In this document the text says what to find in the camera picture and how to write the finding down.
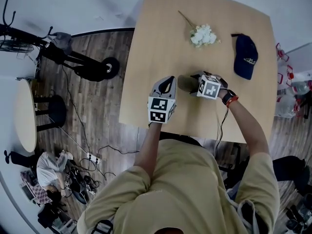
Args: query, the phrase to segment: plastic bottle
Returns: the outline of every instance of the plastic bottle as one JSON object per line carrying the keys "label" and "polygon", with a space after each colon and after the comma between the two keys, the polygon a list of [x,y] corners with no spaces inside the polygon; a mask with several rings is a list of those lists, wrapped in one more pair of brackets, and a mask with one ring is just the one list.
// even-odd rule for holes
{"label": "plastic bottle", "polygon": [[312,90],[312,81],[298,81],[293,82],[292,86],[281,90],[282,95],[305,95],[307,92]]}
{"label": "plastic bottle", "polygon": [[290,95],[277,97],[275,116],[292,118],[299,112],[299,105],[296,98]]}

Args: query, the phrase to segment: hand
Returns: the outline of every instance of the hand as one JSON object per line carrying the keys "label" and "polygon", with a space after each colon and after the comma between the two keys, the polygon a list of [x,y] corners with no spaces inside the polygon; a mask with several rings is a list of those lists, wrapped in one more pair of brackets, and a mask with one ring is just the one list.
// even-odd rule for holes
{"label": "hand", "polygon": [[221,89],[219,90],[219,94],[218,97],[223,99],[223,97],[228,93],[228,91],[226,89]]}
{"label": "hand", "polygon": [[60,194],[62,195],[62,197],[66,197],[66,191],[65,191],[65,189],[61,189]]}

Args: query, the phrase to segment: white flower bouquet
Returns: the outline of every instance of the white flower bouquet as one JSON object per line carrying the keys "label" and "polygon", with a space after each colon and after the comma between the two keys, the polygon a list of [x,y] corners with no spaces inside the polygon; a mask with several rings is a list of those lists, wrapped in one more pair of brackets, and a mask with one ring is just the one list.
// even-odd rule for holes
{"label": "white flower bouquet", "polygon": [[185,15],[183,15],[180,11],[178,11],[178,12],[185,18],[185,20],[192,27],[192,30],[190,31],[190,33],[191,33],[190,40],[196,48],[199,48],[202,45],[207,46],[207,45],[213,44],[215,42],[220,43],[220,40],[216,40],[216,35],[214,32],[212,32],[212,30],[208,24],[202,25],[202,26],[196,26]]}

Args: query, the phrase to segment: orange wristband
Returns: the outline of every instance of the orange wristband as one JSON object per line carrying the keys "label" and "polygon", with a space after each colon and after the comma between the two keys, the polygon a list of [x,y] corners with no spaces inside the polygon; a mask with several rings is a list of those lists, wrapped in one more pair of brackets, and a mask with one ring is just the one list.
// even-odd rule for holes
{"label": "orange wristband", "polygon": [[229,107],[229,105],[233,102],[238,100],[238,96],[233,96],[231,99],[228,100],[228,102],[226,103],[226,106]]}

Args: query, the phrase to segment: black shoe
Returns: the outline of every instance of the black shoe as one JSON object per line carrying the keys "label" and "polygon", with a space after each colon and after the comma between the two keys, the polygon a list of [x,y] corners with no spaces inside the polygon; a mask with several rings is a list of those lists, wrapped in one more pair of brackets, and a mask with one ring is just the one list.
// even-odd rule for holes
{"label": "black shoe", "polygon": [[7,164],[10,164],[10,155],[8,156],[8,153],[6,152],[6,150],[4,150],[4,155],[5,155],[5,162]]}

